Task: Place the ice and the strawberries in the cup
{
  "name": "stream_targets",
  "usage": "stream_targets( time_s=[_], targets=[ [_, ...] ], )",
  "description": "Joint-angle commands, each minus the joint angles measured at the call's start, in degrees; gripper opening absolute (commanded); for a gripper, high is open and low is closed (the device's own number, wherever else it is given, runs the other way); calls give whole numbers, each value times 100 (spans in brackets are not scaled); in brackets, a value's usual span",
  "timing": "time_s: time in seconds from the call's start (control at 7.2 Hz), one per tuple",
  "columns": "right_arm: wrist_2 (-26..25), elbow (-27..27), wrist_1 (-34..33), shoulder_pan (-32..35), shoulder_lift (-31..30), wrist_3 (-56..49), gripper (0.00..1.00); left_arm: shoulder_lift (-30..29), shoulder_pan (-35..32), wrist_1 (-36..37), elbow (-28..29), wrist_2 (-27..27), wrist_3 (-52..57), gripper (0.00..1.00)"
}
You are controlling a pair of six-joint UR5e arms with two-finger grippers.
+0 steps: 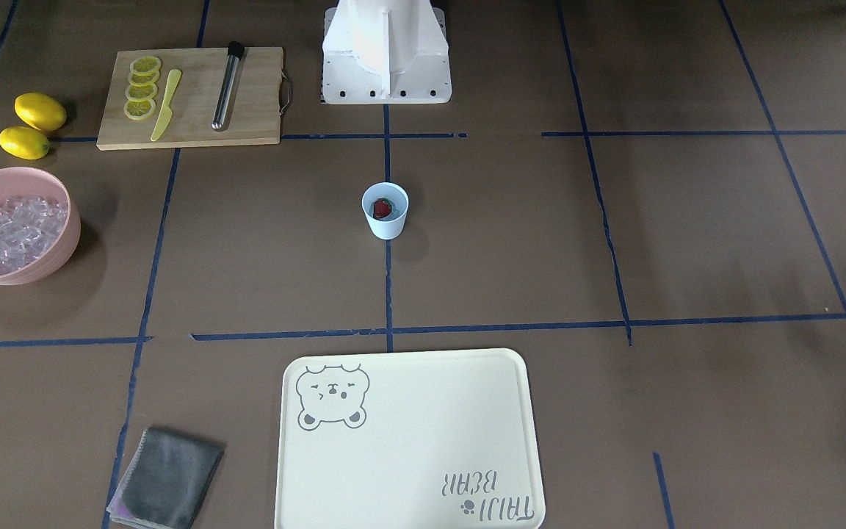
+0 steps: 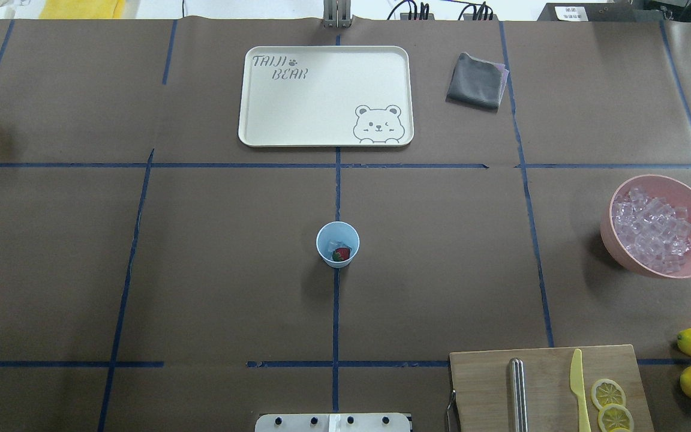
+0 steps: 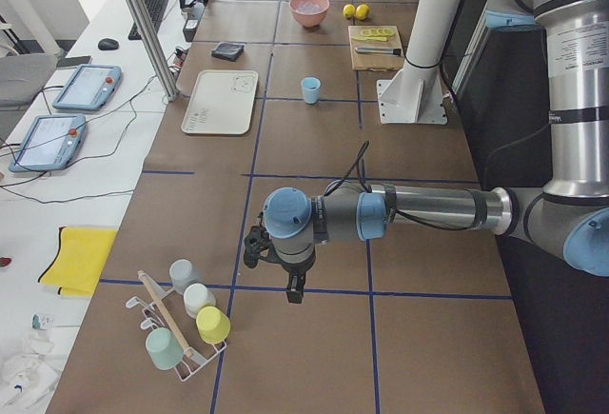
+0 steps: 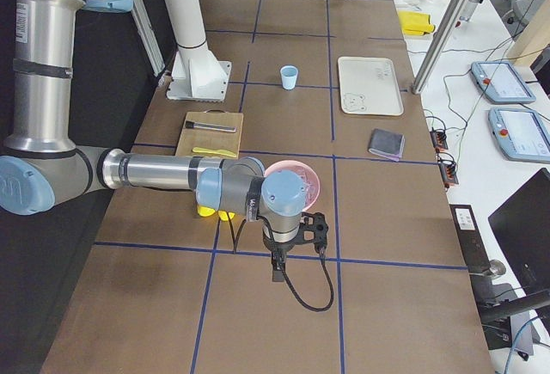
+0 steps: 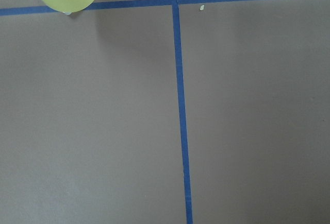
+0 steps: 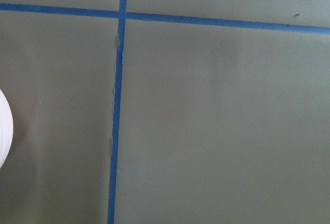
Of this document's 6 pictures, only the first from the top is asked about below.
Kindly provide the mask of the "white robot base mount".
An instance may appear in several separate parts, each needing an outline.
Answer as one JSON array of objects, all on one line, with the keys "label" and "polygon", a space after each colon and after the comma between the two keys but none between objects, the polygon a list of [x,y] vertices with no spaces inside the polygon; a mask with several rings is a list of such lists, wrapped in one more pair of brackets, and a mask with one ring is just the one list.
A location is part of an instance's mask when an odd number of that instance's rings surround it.
[{"label": "white robot base mount", "polygon": [[451,100],[446,18],[430,1],[339,1],[325,11],[322,53],[323,104]]}]

